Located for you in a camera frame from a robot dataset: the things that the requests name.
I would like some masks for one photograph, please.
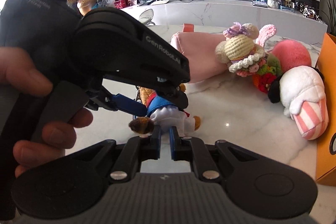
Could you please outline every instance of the blue fabric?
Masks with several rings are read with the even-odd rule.
[[[160,96],[155,96],[154,99],[151,101],[150,105],[148,106],[147,116],[150,117],[150,115],[152,115],[152,113],[155,110],[165,106],[175,106],[175,105],[172,102],[169,102],[168,100]]]

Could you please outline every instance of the chair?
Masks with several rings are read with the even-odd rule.
[[[149,9],[149,10],[144,11],[139,16],[139,21],[145,26],[150,25],[150,24],[155,25],[155,23],[152,22],[153,17],[154,17],[154,11],[153,9]]]

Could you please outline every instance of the white marble surface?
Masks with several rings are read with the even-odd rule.
[[[167,4],[132,6],[122,9],[135,19],[142,12],[153,9],[153,22],[157,25],[194,25],[227,27],[233,22],[252,23],[259,29],[267,24],[277,27],[278,35],[289,37],[307,44],[322,43],[327,25],[304,17],[299,12],[292,13],[279,9],[255,7],[251,1],[241,0],[195,0],[183,3],[171,0]]]
[[[150,26],[166,41],[172,34],[181,31],[182,26]],[[195,31],[221,33],[224,28],[195,26]],[[271,49],[281,37],[274,37],[267,43]],[[304,44],[308,48],[313,63],[316,62],[319,48]],[[106,80],[106,88],[112,93],[135,96],[134,86]],[[202,83],[188,84],[189,107],[187,112],[198,115],[202,125],[193,136],[205,143],[213,144],[218,139],[226,139],[261,155],[299,168],[315,178],[316,142],[304,140],[294,121],[283,115],[281,104],[273,105],[267,96],[259,92],[251,79],[235,77],[225,73]],[[104,139],[115,139],[124,143],[135,136],[127,124],[131,115],[123,112],[109,112],[101,109],[94,112],[94,121],[88,128],[78,130],[75,147],[68,153],[80,150]],[[170,160],[167,135],[163,136],[161,159],[147,161],[143,172],[187,172],[186,162],[172,163]],[[336,188],[318,186],[319,195],[311,216],[321,224],[331,224],[336,219]]]

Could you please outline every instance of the pink pillow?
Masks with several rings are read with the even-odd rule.
[[[203,32],[178,32],[173,35],[171,45],[189,60],[190,82],[196,83],[227,70],[226,64],[216,59],[216,46],[226,40],[222,34]]]

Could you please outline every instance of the black plush ear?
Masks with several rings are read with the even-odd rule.
[[[320,70],[318,68],[313,68],[314,70],[316,70],[318,72],[318,74],[321,76],[322,81],[324,82],[324,75],[322,74],[322,72],[320,72]]]
[[[281,77],[282,75],[276,78],[272,82],[271,86],[269,87],[268,93],[267,93],[269,100],[273,104],[280,102],[280,79]]]

